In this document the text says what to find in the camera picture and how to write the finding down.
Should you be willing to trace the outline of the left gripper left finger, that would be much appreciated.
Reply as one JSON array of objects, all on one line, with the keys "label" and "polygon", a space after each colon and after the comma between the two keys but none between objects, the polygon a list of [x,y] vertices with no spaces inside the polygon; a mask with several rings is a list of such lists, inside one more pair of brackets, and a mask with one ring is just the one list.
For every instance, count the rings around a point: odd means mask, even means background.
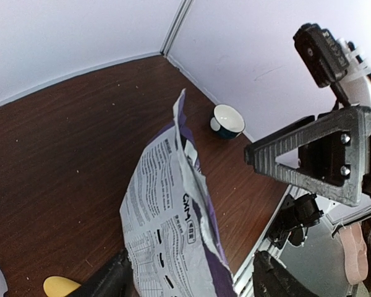
[{"label": "left gripper left finger", "polygon": [[132,267],[123,249],[69,296],[131,296],[132,287]]}]

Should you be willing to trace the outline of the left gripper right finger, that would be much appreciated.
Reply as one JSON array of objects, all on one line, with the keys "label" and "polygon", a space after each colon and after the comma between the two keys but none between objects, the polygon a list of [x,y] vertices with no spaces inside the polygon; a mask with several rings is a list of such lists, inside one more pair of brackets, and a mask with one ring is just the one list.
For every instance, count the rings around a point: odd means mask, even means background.
[{"label": "left gripper right finger", "polygon": [[317,295],[293,277],[269,252],[255,254],[253,272],[254,296],[308,297]]}]

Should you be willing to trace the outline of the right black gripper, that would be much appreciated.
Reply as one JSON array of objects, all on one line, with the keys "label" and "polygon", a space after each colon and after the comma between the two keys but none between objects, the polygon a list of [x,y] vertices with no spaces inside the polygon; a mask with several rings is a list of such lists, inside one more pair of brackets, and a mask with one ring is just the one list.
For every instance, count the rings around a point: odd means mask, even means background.
[{"label": "right black gripper", "polygon": [[255,172],[355,207],[371,198],[371,109],[305,116],[244,149]]}]

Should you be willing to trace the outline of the yellow plastic scoop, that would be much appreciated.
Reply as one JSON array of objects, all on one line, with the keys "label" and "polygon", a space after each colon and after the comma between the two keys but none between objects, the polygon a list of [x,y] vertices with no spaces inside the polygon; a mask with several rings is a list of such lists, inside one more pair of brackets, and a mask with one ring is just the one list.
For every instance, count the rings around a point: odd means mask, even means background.
[{"label": "yellow plastic scoop", "polygon": [[60,276],[50,276],[43,282],[43,290],[48,297],[67,296],[81,284]]}]

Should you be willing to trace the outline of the purple pet food bag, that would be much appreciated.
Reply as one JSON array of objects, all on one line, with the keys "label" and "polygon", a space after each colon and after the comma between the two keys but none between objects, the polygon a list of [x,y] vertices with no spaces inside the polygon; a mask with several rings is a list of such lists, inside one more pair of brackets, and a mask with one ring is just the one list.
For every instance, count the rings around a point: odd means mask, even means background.
[{"label": "purple pet food bag", "polygon": [[121,204],[134,286],[140,296],[234,296],[185,98],[144,148]]}]

